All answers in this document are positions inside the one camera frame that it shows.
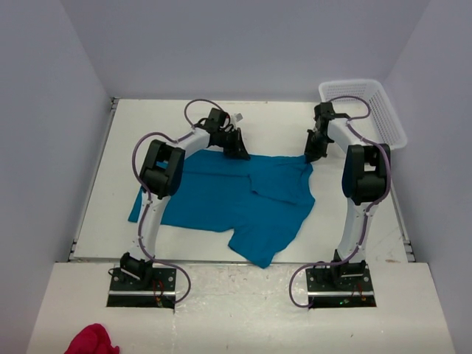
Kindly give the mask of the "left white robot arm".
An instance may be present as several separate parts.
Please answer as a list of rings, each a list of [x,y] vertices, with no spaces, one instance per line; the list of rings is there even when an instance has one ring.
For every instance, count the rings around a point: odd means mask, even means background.
[[[216,146],[231,159],[249,159],[238,123],[243,115],[228,114],[212,108],[209,115],[195,124],[180,138],[171,139],[160,132],[148,133],[132,153],[132,170],[140,184],[141,206],[137,219],[137,240],[120,259],[120,269],[136,289],[144,290],[153,281],[153,263],[168,266],[156,259],[156,237],[164,211],[179,189],[185,159]]]

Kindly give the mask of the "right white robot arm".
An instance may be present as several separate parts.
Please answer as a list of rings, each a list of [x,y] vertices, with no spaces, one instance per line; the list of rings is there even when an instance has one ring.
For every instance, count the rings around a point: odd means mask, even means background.
[[[336,113],[331,102],[314,108],[315,126],[308,131],[305,161],[327,157],[330,144],[345,153],[341,188],[347,199],[347,217],[341,241],[329,263],[318,262],[317,279],[339,290],[348,288],[366,269],[365,244],[373,216],[391,189],[390,148],[357,132],[354,119]]]

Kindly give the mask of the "blue t shirt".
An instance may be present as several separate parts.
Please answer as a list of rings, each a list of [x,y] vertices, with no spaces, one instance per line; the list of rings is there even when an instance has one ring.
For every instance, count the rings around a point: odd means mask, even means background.
[[[304,156],[229,159],[201,150],[186,159],[181,186],[162,223],[211,232],[233,231],[228,246],[250,263],[270,266],[309,216],[311,164]]]

